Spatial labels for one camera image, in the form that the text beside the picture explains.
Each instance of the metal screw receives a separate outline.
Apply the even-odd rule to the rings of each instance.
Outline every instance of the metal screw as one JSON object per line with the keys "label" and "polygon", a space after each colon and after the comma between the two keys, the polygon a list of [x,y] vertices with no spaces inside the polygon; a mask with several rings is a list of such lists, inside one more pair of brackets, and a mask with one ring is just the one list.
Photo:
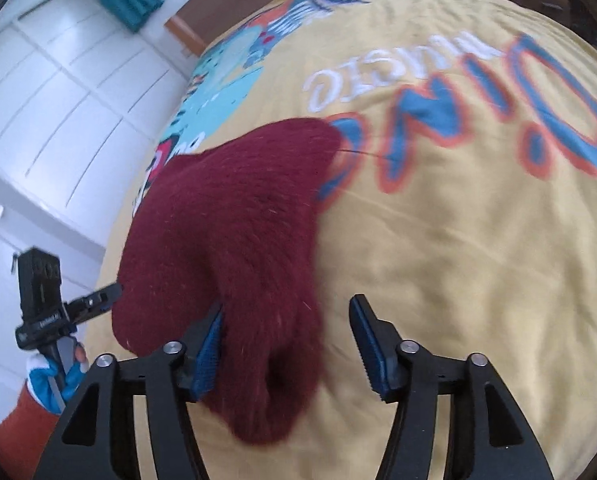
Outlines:
{"label": "metal screw", "polygon": [[410,339],[406,339],[401,343],[401,350],[406,354],[416,354],[420,349],[420,345],[416,341]]}
{"label": "metal screw", "polygon": [[182,344],[178,341],[170,341],[169,343],[165,343],[163,345],[163,352],[166,354],[178,354],[182,349]]}
{"label": "metal screw", "polygon": [[487,357],[485,357],[483,354],[472,354],[469,358],[476,366],[485,366],[487,364]]}
{"label": "metal screw", "polygon": [[114,363],[114,356],[110,354],[99,355],[96,360],[96,365],[105,368]]}

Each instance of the yellow bedspread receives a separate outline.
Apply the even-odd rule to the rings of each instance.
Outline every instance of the yellow bedspread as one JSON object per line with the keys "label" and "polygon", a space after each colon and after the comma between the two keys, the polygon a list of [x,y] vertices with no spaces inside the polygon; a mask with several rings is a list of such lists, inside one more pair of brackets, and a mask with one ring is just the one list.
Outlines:
{"label": "yellow bedspread", "polygon": [[[201,58],[100,284],[115,280],[138,190],[171,156],[296,116],[327,118],[347,141],[321,190],[326,373],[291,438],[269,448],[192,406],[211,479],[374,478],[394,407],[370,390],[349,329],[359,292],[435,354],[488,355],[555,478],[575,479],[597,451],[596,51],[505,0],[281,0]],[[86,339],[91,356],[129,357],[109,317]],[[144,423],[138,434],[149,471]]]}

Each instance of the blue gripper pad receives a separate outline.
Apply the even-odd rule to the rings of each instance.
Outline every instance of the blue gripper pad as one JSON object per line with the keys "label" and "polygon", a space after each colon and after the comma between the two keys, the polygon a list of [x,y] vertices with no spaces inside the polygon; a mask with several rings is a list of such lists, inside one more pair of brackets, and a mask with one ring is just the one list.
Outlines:
{"label": "blue gripper pad", "polygon": [[190,386],[190,392],[194,399],[202,399],[206,393],[214,388],[214,378],[216,378],[216,370],[218,368],[218,358],[220,354],[220,327],[222,317],[222,313],[218,313],[214,318],[214,321],[208,330],[208,335],[196,355],[196,370]]}
{"label": "blue gripper pad", "polygon": [[396,402],[408,375],[397,357],[402,341],[399,332],[392,323],[377,319],[363,294],[350,300],[350,326],[372,390],[384,402]]}
{"label": "blue gripper pad", "polygon": [[214,388],[220,358],[221,307],[220,301],[215,301],[207,316],[192,323],[181,339],[187,346],[183,368],[189,377],[192,402],[201,400]]}

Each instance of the blue and white glove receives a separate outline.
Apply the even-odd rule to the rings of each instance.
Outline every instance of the blue and white glove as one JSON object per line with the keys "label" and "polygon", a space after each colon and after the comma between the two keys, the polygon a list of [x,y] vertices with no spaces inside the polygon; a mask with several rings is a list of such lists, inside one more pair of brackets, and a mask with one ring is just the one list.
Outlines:
{"label": "blue and white glove", "polygon": [[[61,397],[67,402],[74,396],[74,393],[83,381],[89,370],[89,362],[85,355],[85,349],[80,343],[74,345],[74,359],[72,367],[65,375],[65,388]],[[58,401],[52,393],[50,378],[58,374],[58,365],[51,359],[47,359],[40,353],[32,354],[27,359],[27,389],[41,406],[48,412],[60,415]]]}

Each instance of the orange sleeve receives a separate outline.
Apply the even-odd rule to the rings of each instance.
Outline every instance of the orange sleeve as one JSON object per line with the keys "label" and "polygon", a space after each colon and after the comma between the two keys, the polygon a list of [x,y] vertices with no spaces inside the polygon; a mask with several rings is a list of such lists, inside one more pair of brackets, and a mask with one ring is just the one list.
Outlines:
{"label": "orange sleeve", "polygon": [[24,385],[15,409],[0,423],[0,464],[12,480],[32,478],[57,421]]}

